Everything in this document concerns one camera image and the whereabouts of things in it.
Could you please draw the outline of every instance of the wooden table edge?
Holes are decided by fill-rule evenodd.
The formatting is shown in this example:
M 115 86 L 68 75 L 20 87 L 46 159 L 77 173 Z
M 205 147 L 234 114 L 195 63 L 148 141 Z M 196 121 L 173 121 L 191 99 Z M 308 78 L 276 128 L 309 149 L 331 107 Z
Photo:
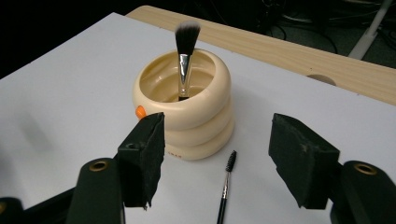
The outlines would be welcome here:
M 300 75 L 329 77 L 340 88 L 396 105 L 396 69 L 393 68 L 151 6 L 138 7 L 128 13 L 126 17 L 169 31 L 174 31 L 181 21 L 197 20 L 202 26 L 199 40 L 208 44 L 273 64 Z

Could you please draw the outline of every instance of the makeup brush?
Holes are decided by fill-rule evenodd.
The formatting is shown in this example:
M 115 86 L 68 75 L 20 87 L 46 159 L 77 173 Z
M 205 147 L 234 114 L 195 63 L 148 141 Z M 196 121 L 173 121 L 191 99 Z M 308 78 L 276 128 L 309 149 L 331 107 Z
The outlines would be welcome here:
M 178 53 L 178 100 L 190 97 L 190 59 L 201 31 L 197 21 L 183 21 L 175 30 Z
M 223 188 L 223 192 L 222 192 L 222 196 L 221 196 L 218 224 L 223 223 L 225 204 L 227 203 L 228 190 L 229 190 L 229 185 L 230 185 L 230 176 L 231 176 L 231 171 L 233 170 L 233 165 L 235 164 L 235 160 L 236 160 L 236 151 L 233 151 L 233 153 L 231 153 L 230 158 L 228 159 L 227 167 L 225 168 L 227 175 L 225 177 L 224 188 Z

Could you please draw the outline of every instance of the stacked ring holder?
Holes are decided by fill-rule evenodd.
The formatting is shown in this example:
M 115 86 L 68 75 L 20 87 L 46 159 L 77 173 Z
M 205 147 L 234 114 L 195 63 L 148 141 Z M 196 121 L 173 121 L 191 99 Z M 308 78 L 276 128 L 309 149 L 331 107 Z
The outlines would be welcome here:
M 167 52 L 140 72 L 134 82 L 136 115 L 165 114 L 165 149 L 182 160 L 213 155 L 233 133 L 231 77 L 215 54 L 196 49 L 191 59 L 190 98 L 178 100 L 177 51 Z

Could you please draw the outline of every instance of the brush bristles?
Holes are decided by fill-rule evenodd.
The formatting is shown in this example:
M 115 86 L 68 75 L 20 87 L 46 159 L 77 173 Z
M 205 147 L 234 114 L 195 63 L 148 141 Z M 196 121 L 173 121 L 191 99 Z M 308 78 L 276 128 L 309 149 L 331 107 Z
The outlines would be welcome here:
M 233 153 L 231 153 L 230 158 L 228 159 L 227 167 L 225 168 L 225 171 L 231 172 L 233 170 L 233 165 L 235 164 L 235 160 L 236 160 L 236 151 L 233 151 Z
M 183 21 L 175 31 L 177 53 L 192 55 L 201 26 L 197 21 Z

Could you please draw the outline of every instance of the silver ferrule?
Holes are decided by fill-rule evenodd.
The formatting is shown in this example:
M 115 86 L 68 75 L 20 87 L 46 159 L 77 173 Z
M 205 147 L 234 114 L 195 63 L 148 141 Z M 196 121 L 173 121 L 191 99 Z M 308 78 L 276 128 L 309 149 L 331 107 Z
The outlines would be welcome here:
M 189 54 L 178 55 L 178 96 L 189 97 L 190 96 L 190 58 Z
M 225 176 L 225 181 L 224 181 L 224 188 L 223 188 L 223 193 L 221 198 L 227 199 L 228 198 L 228 186 L 230 183 L 230 172 L 227 172 L 227 175 Z

